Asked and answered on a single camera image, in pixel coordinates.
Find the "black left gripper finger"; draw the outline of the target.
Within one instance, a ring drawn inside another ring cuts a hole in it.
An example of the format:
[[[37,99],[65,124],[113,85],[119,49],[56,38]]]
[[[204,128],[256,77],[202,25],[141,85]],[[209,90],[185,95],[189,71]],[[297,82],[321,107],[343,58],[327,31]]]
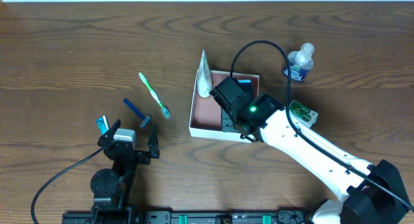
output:
[[[150,153],[150,157],[154,158],[154,159],[158,159],[160,157],[160,149],[159,149],[159,145],[158,145],[158,138],[157,138],[157,130],[158,127],[155,124],[151,130],[151,135],[149,136],[149,140],[148,140],[148,148],[149,148],[149,153]]]
[[[114,135],[121,125],[121,120],[118,119],[105,133],[98,139],[100,147],[111,147],[115,143]]]

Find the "green Dettol soap box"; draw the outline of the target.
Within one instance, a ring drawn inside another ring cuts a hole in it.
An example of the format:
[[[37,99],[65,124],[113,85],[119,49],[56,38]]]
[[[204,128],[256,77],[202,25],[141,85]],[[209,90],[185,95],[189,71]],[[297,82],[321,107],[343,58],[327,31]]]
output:
[[[289,105],[289,111],[293,118],[300,121],[304,126],[311,128],[318,119],[318,113],[304,106],[297,100]]]

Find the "clear foam soap pump bottle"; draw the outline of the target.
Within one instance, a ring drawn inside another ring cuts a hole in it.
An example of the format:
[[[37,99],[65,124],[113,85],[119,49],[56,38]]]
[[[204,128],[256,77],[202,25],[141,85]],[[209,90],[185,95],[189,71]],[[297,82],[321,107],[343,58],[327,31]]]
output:
[[[289,56],[291,79],[297,82],[304,82],[307,74],[314,67],[312,59],[314,53],[314,45],[304,43],[299,51],[292,51]]]

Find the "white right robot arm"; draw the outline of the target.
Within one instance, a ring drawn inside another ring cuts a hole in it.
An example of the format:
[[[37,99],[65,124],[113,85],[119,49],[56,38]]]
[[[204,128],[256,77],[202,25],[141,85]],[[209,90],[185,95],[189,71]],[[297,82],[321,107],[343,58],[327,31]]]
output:
[[[386,160],[377,165],[343,151],[294,120],[268,94],[254,98],[227,77],[210,92],[241,138],[264,142],[292,157],[336,196],[321,204],[308,223],[400,223],[413,210],[398,169]]]

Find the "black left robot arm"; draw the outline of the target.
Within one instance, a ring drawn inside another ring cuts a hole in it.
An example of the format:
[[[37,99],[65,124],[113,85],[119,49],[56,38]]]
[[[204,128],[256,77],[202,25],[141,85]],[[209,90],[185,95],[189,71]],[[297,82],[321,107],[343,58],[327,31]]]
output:
[[[111,168],[101,169],[91,179],[94,206],[101,209],[123,208],[127,205],[129,192],[135,180],[139,164],[149,164],[160,157],[157,139],[158,126],[154,125],[149,136],[147,151],[136,150],[136,133],[122,129],[117,120],[98,139],[104,155],[113,161]]]

